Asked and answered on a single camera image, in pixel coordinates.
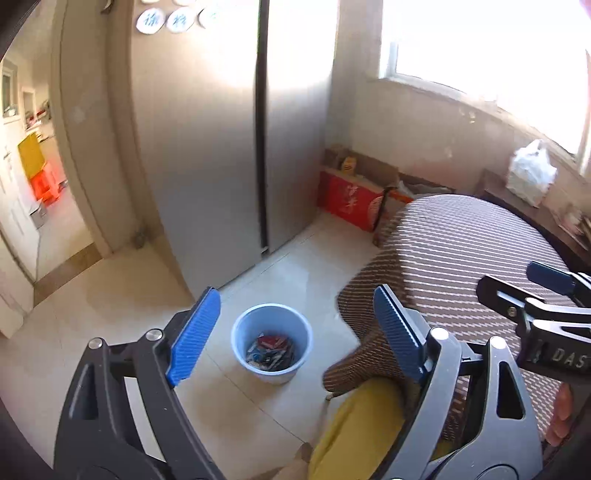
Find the right hand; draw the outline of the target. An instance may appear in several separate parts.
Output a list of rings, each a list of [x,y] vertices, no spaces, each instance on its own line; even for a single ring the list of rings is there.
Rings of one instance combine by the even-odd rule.
[[[569,384],[562,383],[554,400],[552,419],[545,435],[545,440],[552,447],[558,447],[567,438],[572,424],[573,406],[572,389]]]

